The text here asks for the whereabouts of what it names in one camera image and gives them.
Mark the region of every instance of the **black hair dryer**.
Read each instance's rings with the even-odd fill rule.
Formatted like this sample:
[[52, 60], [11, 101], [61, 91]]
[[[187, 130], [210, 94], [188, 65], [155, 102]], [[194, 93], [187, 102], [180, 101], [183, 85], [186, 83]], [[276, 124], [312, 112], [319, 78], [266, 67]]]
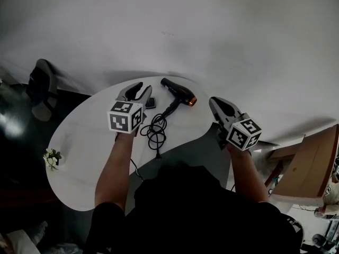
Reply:
[[188, 88], [178, 85], [167, 78], [163, 78], [160, 82], [164, 87], [167, 87], [168, 90], [175, 97], [173, 103], [162, 113], [160, 119], [164, 119], [167, 116], [171, 115], [180, 104], [185, 104], [188, 106], [193, 106], [197, 102], [197, 98]]

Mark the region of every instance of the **white table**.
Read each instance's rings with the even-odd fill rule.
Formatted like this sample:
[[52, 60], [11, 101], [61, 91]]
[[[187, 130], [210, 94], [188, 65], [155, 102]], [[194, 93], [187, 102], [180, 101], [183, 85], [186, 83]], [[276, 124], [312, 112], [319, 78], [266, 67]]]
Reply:
[[[162, 78], [140, 78], [111, 86], [84, 101], [63, 120], [53, 134], [49, 148], [60, 151], [64, 160], [58, 170], [47, 168], [46, 172], [51, 188], [65, 205], [78, 211], [94, 208], [95, 186], [115, 138], [115, 133], [108, 128], [107, 111], [120, 90], [140, 81], [144, 82], [141, 92], [152, 85], [157, 107], [145, 111], [144, 125], [147, 125], [154, 115], [165, 111], [174, 100], [168, 89], [160, 84]], [[209, 98], [196, 83], [180, 77], [167, 78], [189, 88], [198, 101], [193, 107], [181, 104], [167, 118], [167, 140], [160, 153], [201, 137], [213, 122]], [[156, 151], [150, 150], [147, 142], [148, 139], [140, 134], [134, 140], [132, 159], [138, 167], [155, 158]], [[130, 174], [134, 171], [131, 163]]]

